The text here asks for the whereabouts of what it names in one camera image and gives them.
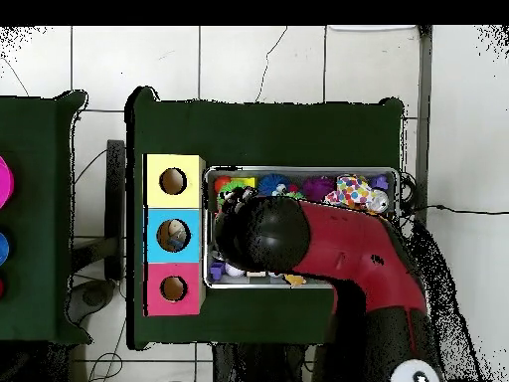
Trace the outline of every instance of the blue circle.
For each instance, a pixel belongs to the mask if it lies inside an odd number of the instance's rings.
[[[5,263],[9,255],[9,242],[5,236],[0,233],[0,266]]]

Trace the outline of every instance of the stacked cubes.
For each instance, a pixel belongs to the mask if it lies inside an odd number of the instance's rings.
[[[146,316],[200,313],[205,298],[201,265],[204,168],[198,155],[145,157]]]

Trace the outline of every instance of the pink box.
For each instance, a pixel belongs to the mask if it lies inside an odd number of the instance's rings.
[[[205,298],[201,265],[148,264],[147,316],[197,315]],[[168,300],[161,291],[168,277],[179,277],[185,283],[185,294],[177,301]]]

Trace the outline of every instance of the yellow box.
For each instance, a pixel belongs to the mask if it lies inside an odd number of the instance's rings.
[[[238,180],[246,186],[256,187],[256,179],[254,177],[232,177],[232,181]]]
[[[204,169],[198,155],[147,154],[147,206],[201,208]]]

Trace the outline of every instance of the green board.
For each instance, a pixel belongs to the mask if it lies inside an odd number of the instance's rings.
[[[9,240],[0,267],[0,340],[88,342],[68,322],[71,274],[71,131],[86,93],[57,98],[0,96],[0,155],[14,175],[14,193],[0,209]]]
[[[142,155],[197,154],[207,165],[393,167],[403,104],[231,104],[159,101],[139,88],[127,123],[129,347],[147,342],[323,343],[331,289],[208,289],[197,316],[142,314]]]

